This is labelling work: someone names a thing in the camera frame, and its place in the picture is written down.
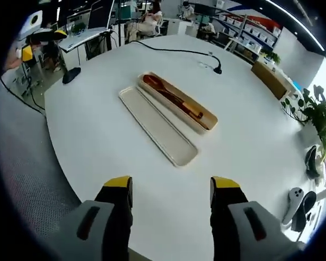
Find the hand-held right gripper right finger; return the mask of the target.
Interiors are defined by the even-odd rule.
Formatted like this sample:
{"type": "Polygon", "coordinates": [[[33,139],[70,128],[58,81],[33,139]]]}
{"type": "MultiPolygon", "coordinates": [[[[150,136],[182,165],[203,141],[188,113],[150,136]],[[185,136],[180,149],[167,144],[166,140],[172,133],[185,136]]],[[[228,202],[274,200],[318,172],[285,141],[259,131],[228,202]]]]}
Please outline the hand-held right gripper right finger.
{"type": "Polygon", "coordinates": [[[303,245],[281,231],[280,221],[247,200],[232,179],[210,179],[210,226],[214,260],[299,260],[303,245]]]}

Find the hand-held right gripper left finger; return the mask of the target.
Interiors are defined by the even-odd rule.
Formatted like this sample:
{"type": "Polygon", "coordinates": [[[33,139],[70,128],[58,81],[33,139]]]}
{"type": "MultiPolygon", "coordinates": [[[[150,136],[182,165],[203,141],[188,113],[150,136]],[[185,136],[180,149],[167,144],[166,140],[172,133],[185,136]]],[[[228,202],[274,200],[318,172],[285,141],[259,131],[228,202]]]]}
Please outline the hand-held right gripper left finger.
{"type": "Polygon", "coordinates": [[[95,199],[81,202],[66,178],[54,183],[57,202],[48,212],[57,215],[40,239],[38,260],[128,260],[133,225],[133,179],[106,181],[95,199]]]}

